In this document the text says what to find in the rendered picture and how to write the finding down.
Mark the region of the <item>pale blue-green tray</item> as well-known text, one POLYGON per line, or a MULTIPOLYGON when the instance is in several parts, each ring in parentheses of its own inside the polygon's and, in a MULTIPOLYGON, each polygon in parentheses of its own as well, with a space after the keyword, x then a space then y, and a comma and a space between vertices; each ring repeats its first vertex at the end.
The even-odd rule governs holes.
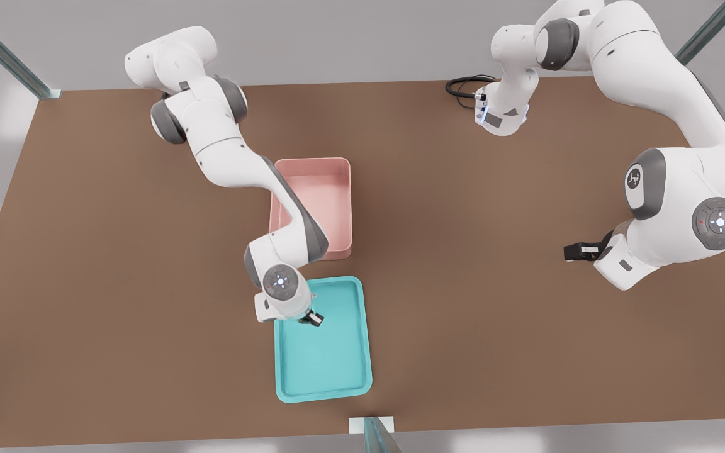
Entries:
POLYGON ((308 281, 319 327, 274 322, 276 395, 285 403, 353 398, 373 384, 364 292, 355 276, 308 281))

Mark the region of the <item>pink rectangular box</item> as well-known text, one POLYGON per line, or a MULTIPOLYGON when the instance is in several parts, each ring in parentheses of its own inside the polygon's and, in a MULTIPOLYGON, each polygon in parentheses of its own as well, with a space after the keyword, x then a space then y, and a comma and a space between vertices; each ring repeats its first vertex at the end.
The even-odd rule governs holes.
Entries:
POLYGON ((351 164, 342 157, 282 159, 274 166, 322 226, 329 244, 323 260, 345 260, 353 246, 351 164))

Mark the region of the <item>silver frame post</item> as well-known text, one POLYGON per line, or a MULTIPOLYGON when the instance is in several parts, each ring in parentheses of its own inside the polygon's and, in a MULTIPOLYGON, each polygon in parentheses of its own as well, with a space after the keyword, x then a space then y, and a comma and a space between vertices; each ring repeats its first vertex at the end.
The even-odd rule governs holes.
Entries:
POLYGON ((394 416, 349 418, 349 434, 363 435, 365 453, 402 453, 395 442, 394 416))
POLYGON ((59 99, 62 90, 49 88, 31 69, 0 41, 0 66, 39 100, 59 99))
POLYGON ((725 0, 713 14, 696 29, 674 57, 684 65, 690 63, 708 43, 725 27, 725 0))

